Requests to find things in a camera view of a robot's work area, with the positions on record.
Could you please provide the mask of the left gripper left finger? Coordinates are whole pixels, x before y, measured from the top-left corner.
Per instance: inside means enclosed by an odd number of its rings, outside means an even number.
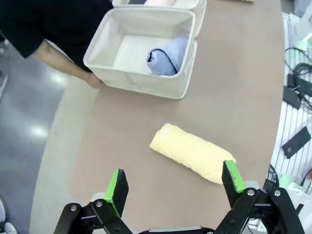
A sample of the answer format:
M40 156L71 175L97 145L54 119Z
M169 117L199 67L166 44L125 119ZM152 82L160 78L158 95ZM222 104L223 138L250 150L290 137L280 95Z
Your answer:
M54 233L92 234L102 229L107 234L131 234L122 221L129 186L123 169L114 171L104 198L98 198L82 207L78 203L64 206Z

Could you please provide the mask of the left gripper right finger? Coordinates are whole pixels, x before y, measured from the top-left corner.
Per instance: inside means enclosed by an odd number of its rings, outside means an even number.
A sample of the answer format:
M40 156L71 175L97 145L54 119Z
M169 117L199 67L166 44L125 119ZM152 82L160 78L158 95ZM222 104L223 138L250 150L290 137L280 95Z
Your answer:
M230 211L215 229L215 234L241 234L250 219L259 219L269 234L303 234L296 208L284 188L269 193L247 187L236 163L223 162L222 183Z

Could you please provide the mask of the person's right hand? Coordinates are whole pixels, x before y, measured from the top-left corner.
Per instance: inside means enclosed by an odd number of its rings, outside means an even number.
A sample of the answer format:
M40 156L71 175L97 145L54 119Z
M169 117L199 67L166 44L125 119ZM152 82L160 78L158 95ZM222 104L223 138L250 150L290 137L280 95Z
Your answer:
M92 88L100 88L102 80L100 80L94 73L86 73L83 76L83 80L87 82Z

